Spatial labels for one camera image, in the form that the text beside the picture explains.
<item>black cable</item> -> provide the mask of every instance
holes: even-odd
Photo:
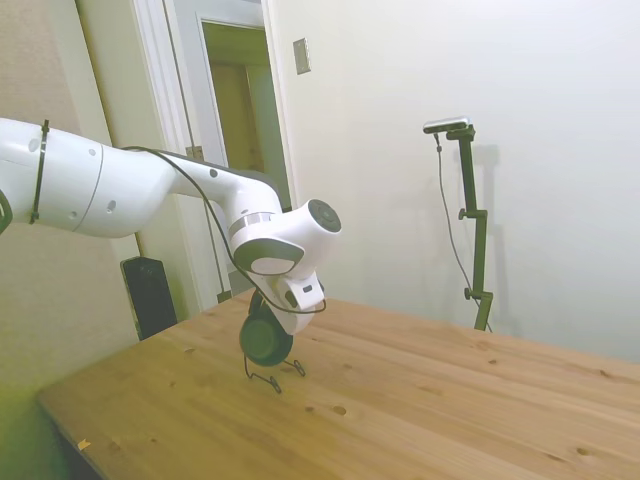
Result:
[[[229,242],[227,241],[227,237],[224,234],[224,229],[222,228],[222,225],[220,224],[220,220],[218,220],[218,216],[216,215],[215,210],[211,206],[211,202],[210,202],[209,198],[204,193],[202,188],[200,188],[200,185],[198,184],[198,182],[196,182],[193,178],[191,178],[191,175],[189,175],[182,168],[180,168],[180,166],[177,165],[173,160],[168,158],[166,155],[158,152],[157,150],[154,150],[152,148],[147,148],[147,147],[138,147],[138,146],[124,147],[124,148],[122,148],[122,150],[137,150],[137,151],[147,152],[147,153],[150,153],[152,155],[155,155],[156,157],[164,160],[166,163],[171,165],[174,169],[176,169],[184,178],[186,178],[195,187],[195,189],[198,191],[198,193],[200,194],[200,196],[204,200],[205,206],[207,207],[207,213],[211,213],[211,216],[213,217],[213,220],[216,223],[216,226],[218,227],[218,231],[220,232],[220,236],[222,237],[222,241],[224,243],[224,248],[227,250],[227,253],[229,254],[229,259],[231,260],[231,263],[233,264],[234,267],[236,267],[236,269],[238,269],[238,271],[244,276],[244,278],[246,278],[256,288],[256,290],[258,290],[260,295],[262,295],[262,298],[264,298],[265,301],[269,305],[271,305],[274,308],[277,308],[278,310],[286,312],[286,313],[296,313],[296,314],[299,313],[299,314],[302,314],[302,315],[312,315],[314,313],[321,313],[321,312],[324,312],[327,309],[327,301],[326,300],[322,300],[322,308],[320,308],[318,310],[312,310],[310,312],[302,312],[302,311],[298,311],[298,310],[291,310],[291,309],[288,309],[288,308],[283,308],[280,305],[277,305],[275,302],[273,302],[269,297],[267,297],[267,295],[258,286],[258,284],[253,281],[253,279],[249,276],[249,274],[247,272],[245,272],[236,263],[236,261],[234,260],[233,254],[231,253],[231,247],[229,247]]]
[[[449,241],[451,242],[451,248],[453,249],[453,254],[456,257],[456,262],[458,262],[458,266],[460,267],[460,271],[464,276],[464,280],[465,282],[467,282],[467,287],[469,287],[469,291],[471,291],[473,289],[471,288],[471,282],[469,281],[469,276],[467,275],[467,272],[462,266],[462,262],[460,261],[460,256],[458,255],[458,249],[456,248],[456,244],[453,240],[453,231],[451,230],[451,217],[449,216],[449,207],[447,206],[447,198],[445,197],[444,186],[442,185],[442,146],[440,145],[440,138],[438,137],[438,134],[436,133],[433,136],[436,139],[436,145],[437,145],[436,151],[438,152],[438,179],[440,181],[440,195],[442,196],[442,205],[444,205],[444,213],[446,214],[446,217],[447,217],[447,229],[449,230]],[[480,303],[478,302],[478,300],[474,298],[473,301],[476,302],[476,306],[480,308]],[[489,325],[488,321],[487,321],[487,328],[491,333],[493,333],[493,329],[491,328],[491,325]]]

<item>black speaker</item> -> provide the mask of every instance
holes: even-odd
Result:
[[[129,297],[138,317],[140,340],[178,323],[162,262],[134,257],[124,260],[121,266]]]

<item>hinge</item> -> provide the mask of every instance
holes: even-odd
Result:
[[[204,152],[202,151],[202,145],[196,145],[195,147],[187,147],[187,157],[204,162]]]

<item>light switch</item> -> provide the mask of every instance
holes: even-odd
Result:
[[[309,48],[307,47],[307,39],[301,38],[293,42],[293,55],[296,59],[296,70],[298,75],[311,71],[309,63]]]

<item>wire stand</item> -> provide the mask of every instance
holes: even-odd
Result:
[[[304,371],[304,368],[302,368],[302,364],[298,360],[294,360],[293,363],[285,360],[283,363],[286,363],[287,365],[290,365],[293,368],[295,368],[296,372],[298,372],[298,375],[300,375],[301,377],[305,377],[307,375],[307,372]],[[273,375],[271,375],[269,378],[266,378],[257,373],[249,372],[249,365],[247,363],[246,355],[244,356],[244,373],[247,374],[247,378],[249,380],[253,379],[253,377],[256,377],[262,380],[263,382],[267,382],[269,385],[271,385],[277,394],[282,393],[282,388],[280,388],[280,384],[278,383],[278,381],[275,379]]]

